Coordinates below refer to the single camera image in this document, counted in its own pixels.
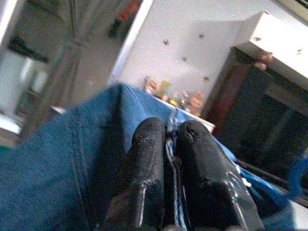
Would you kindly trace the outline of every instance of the blue fabric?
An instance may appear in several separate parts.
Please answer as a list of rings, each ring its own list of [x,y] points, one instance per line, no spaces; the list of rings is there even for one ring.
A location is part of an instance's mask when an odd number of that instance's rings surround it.
[[[192,119],[139,90],[116,85],[53,118],[15,150],[0,155],[1,229],[93,230],[103,222],[116,169],[134,130],[153,116],[166,125]],[[275,194],[274,188],[244,176],[258,190],[251,194],[262,205],[276,199],[260,194]]]

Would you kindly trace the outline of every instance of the small figurine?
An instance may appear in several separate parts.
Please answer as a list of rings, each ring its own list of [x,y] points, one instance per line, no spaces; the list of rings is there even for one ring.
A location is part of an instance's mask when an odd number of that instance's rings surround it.
[[[196,94],[191,98],[188,108],[190,113],[194,116],[200,116],[200,109],[203,105],[204,95],[198,90]]]
[[[171,99],[169,100],[169,103],[177,106],[178,105],[178,98],[179,98],[179,93],[177,91],[173,92]]]
[[[152,77],[147,76],[143,91],[151,95],[154,95],[157,90],[157,87],[158,87],[157,82]]]
[[[186,100],[188,99],[189,97],[189,92],[184,90],[183,93],[182,93],[182,98],[180,100],[180,103],[179,103],[179,108],[180,109],[185,109],[185,106],[186,106]]]
[[[162,100],[167,102],[168,101],[168,96],[167,95],[163,95]]]
[[[257,55],[257,60],[258,62],[256,62],[254,66],[259,68],[261,71],[265,71],[267,68],[267,65],[273,61],[273,53],[267,52],[267,51],[261,51]]]
[[[171,84],[168,81],[162,81],[159,84],[159,88],[155,94],[156,97],[162,99],[164,95],[167,94],[168,88],[171,86]]]

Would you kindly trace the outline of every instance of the floor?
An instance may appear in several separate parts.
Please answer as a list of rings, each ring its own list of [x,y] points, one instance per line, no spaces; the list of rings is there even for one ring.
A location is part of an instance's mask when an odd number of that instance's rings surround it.
[[[97,35],[84,50],[72,92],[72,105],[86,101],[101,92],[121,49],[118,40],[107,34]]]

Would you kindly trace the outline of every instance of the gray curtain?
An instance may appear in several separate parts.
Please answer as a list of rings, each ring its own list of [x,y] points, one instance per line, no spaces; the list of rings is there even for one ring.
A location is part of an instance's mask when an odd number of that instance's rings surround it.
[[[93,35],[105,31],[129,2],[130,0],[68,2],[67,26],[70,37],[62,44],[53,61],[48,82],[22,129],[21,139],[37,130],[52,116],[54,112],[51,105],[66,107],[70,104],[74,80],[84,49]]]

